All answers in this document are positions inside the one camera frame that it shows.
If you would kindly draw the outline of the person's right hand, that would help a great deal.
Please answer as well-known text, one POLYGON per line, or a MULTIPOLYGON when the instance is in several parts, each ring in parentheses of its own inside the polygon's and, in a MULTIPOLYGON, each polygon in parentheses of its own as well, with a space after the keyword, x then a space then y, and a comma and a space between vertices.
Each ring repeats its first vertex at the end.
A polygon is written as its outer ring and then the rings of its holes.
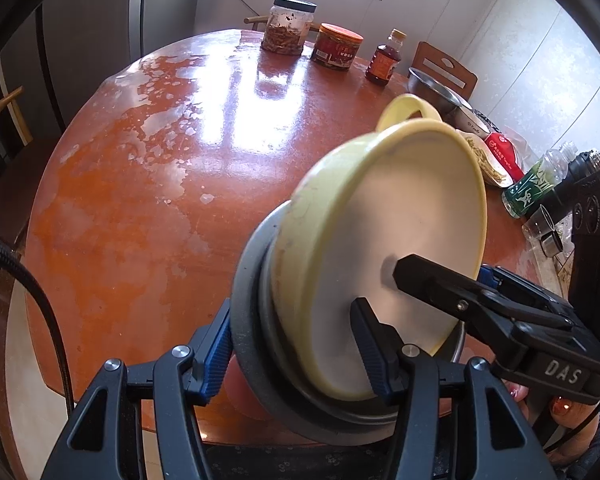
MULTIPOLYGON (((514 382, 504 382, 509 394, 513 397, 518 408, 524 413, 525 418, 529 418, 529 407, 526 403, 529 389, 525 386, 515 384, 514 382)), ((589 414, 594 411, 593 405, 585 405, 573 402, 561 396, 556 396, 550 401, 550 414, 558 426, 567 429, 574 429, 583 422, 589 414)), ((556 450, 547 454, 548 459, 553 465, 566 466, 580 458, 590 446, 595 437, 600 415, 596 414, 588 424, 582 428, 568 442, 564 443, 556 450)))

